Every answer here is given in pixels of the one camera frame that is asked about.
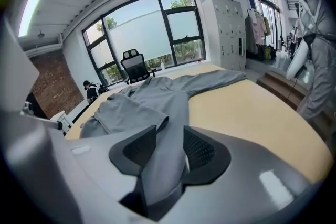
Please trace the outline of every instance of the wooden stairs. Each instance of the wooden stairs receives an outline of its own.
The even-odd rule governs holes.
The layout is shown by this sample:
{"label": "wooden stairs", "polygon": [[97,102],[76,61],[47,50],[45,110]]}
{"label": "wooden stairs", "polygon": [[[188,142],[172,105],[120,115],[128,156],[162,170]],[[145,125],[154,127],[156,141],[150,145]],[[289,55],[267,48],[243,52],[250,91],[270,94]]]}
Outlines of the wooden stairs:
{"label": "wooden stairs", "polygon": [[[293,81],[287,80],[284,76],[273,71],[268,71],[263,77],[257,79],[257,84],[283,100],[283,102],[287,103],[294,110],[297,109],[300,102],[308,93],[308,90],[304,87],[298,84],[295,85]],[[325,108],[310,125],[326,141],[331,136],[334,120],[333,111]]]}

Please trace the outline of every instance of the red brick wall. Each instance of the red brick wall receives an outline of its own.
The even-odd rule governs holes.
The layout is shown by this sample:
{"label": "red brick wall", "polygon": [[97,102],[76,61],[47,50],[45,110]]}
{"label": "red brick wall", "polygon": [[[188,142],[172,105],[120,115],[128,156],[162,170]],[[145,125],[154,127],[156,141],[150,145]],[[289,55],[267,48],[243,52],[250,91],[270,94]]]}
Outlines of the red brick wall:
{"label": "red brick wall", "polygon": [[61,50],[30,60],[40,72],[33,94],[48,118],[62,110],[68,114],[83,100]]}

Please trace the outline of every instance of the small bottle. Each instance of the small bottle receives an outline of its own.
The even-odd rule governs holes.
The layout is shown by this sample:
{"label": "small bottle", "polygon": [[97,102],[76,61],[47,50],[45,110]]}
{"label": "small bottle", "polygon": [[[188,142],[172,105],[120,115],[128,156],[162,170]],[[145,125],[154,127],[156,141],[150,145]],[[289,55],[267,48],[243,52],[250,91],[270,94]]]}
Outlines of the small bottle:
{"label": "small bottle", "polygon": [[163,61],[161,61],[161,70],[164,70],[164,69],[165,69],[164,63],[163,63]]}

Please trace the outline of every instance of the large window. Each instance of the large window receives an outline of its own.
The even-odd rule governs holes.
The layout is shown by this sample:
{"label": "large window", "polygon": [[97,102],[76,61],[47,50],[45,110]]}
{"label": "large window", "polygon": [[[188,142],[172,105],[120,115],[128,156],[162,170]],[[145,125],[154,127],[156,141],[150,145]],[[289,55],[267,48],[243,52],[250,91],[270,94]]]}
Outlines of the large window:
{"label": "large window", "polygon": [[195,0],[133,0],[101,16],[83,35],[105,85],[126,78],[120,61],[130,49],[144,55],[148,68],[205,58]]}
{"label": "large window", "polygon": [[265,45],[272,45],[275,49],[279,48],[281,41],[281,21],[280,9],[277,0],[255,0],[257,10],[268,20],[271,33],[266,36]]}

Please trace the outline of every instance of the gray jacket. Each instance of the gray jacket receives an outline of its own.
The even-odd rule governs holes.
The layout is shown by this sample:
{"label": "gray jacket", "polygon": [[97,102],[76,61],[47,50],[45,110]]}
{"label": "gray jacket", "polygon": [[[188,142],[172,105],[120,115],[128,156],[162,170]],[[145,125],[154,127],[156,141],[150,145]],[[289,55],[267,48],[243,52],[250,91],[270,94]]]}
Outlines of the gray jacket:
{"label": "gray jacket", "polygon": [[156,125],[156,149],[142,172],[146,202],[165,198],[178,184],[185,165],[183,126],[189,123],[190,97],[247,79],[244,73],[216,70],[196,76],[149,77],[100,104],[80,137],[93,137]]}

